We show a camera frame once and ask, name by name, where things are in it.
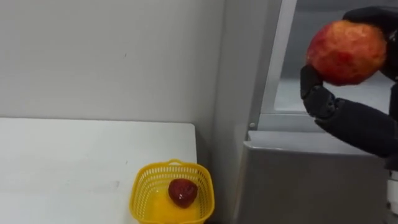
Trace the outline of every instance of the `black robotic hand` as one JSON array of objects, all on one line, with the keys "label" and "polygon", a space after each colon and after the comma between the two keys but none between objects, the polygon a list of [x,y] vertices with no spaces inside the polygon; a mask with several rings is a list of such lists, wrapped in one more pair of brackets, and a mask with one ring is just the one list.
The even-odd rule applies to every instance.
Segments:
[{"label": "black robotic hand", "polygon": [[[347,12],[343,19],[379,27],[387,40],[387,59],[381,69],[398,77],[398,8],[365,7]],[[315,123],[334,137],[363,151],[387,158],[398,154],[398,85],[391,89],[390,115],[350,100],[335,98],[323,86],[318,72],[306,65],[300,72],[304,106]]]}]

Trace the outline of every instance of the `yellow basket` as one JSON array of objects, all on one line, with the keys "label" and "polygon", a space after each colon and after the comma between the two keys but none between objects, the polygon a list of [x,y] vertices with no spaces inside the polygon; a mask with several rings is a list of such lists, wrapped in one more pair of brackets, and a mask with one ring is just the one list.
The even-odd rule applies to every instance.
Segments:
[{"label": "yellow basket", "polygon": [[[167,189],[173,179],[184,178],[198,186],[198,196],[188,208],[177,207]],[[210,173],[201,165],[172,159],[143,167],[130,198],[130,213],[141,224],[202,224],[215,207]]]}]

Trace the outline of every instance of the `red strawberry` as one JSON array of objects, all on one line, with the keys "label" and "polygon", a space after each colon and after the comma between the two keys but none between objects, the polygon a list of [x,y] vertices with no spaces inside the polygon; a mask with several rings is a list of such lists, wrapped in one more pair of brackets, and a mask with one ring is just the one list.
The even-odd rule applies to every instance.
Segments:
[{"label": "red strawberry", "polygon": [[188,208],[198,195],[198,186],[191,180],[174,179],[169,185],[169,196],[173,202],[181,207]]}]

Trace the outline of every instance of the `white wall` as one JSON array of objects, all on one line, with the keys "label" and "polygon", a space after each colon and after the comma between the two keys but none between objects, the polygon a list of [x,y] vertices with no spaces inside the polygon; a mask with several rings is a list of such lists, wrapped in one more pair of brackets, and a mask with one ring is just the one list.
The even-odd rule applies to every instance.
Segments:
[{"label": "white wall", "polygon": [[210,137],[223,0],[0,1],[0,116],[194,122]]}]

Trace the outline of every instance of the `apple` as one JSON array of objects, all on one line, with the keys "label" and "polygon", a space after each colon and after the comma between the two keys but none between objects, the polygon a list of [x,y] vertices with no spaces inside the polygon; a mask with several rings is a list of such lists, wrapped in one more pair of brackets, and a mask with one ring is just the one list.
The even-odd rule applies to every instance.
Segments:
[{"label": "apple", "polygon": [[332,85],[357,85],[383,66],[386,45],[377,27],[335,21],[313,37],[307,50],[307,64]]},{"label": "apple", "polygon": [[173,202],[181,207],[188,208],[198,195],[198,186],[188,179],[174,179],[169,184],[169,196]]}]

